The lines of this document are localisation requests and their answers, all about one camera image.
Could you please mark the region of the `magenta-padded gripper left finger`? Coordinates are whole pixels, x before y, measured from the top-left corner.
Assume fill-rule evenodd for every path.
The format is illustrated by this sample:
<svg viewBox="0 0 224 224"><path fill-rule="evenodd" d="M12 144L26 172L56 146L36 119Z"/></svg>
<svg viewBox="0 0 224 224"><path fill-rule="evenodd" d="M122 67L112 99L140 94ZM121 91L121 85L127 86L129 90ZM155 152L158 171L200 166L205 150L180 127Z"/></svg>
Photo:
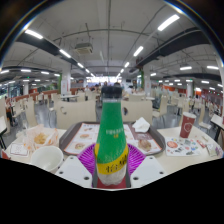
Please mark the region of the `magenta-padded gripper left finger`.
<svg viewBox="0 0 224 224"><path fill-rule="evenodd" d="M56 175L81 187L91 188L95 173L94 149L92 144L77 156L69 156Z"/></svg>

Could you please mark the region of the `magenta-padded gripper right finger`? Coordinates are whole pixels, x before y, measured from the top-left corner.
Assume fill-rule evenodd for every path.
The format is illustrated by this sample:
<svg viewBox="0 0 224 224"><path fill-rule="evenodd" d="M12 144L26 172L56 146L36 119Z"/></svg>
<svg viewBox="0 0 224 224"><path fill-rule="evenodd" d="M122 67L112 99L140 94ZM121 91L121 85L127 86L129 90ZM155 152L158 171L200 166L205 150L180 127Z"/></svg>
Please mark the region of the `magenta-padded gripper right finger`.
<svg viewBox="0 0 224 224"><path fill-rule="evenodd" d="M126 185L140 188L167 175L154 156L146 156L137 147L129 144Z"/></svg>

